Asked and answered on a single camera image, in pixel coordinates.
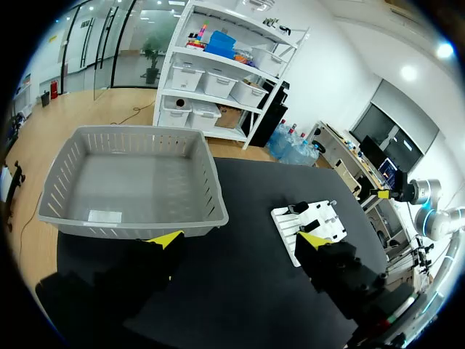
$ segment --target red fire extinguisher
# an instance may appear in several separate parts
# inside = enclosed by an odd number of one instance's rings
[[[50,83],[50,95],[52,96],[52,99],[54,100],[56,97],[58,97],[58,81],[54,80]]]

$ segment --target gray plastic basket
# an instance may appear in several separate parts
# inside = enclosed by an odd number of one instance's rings
[[[201,236],[228,221],[202,132],[144,126],[79,127],[50,167],[38,216],[63,233],[125,239]]]

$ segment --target cardboard box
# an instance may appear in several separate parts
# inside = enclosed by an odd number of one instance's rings
[[[215,126],[234,129],[238,125],[242,110],[221,104],[218,104],[218,109],[221,112],[221,118],[217,120]]]

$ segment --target wooden floor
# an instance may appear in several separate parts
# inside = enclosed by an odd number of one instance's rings
[[[19,139],[8,154],[7,165],[12,170],[18,160],[26,181],[15,195],[13,231],[8,237],[23,278],[34,295],[37,283],[57,271],[57,230],[39,222],[34,213],[57,152],[76,127],[119,123],[132,115],[135,107],[149,105],[125,124],[151,125],[154,107],[150,104],[155,94],[153,89],[110,89],[96,101],[93,101],[93,91],[59,96],[45,108],[34,107],[32,116],[20,130]],[[216,139],[208,142],[213,156],[273,161],[263,148],[248,147],[242,151],[239,142]],[[30,218],[31,222],[22,232]]]

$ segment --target computer monitor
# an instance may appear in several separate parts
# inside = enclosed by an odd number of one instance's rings
[[[387,158],[386,154],[384,154],[384,152],[369,136],[366,136],[361,142],[360,150],[377,169]]]
[[[378,170],[381,173],[381,176],[383,176],[383,179],[387,182],[388,186],[391,189],[394,189],[395,172],[397,171],[397,167],[394,165],[391,159],[386,158]]]

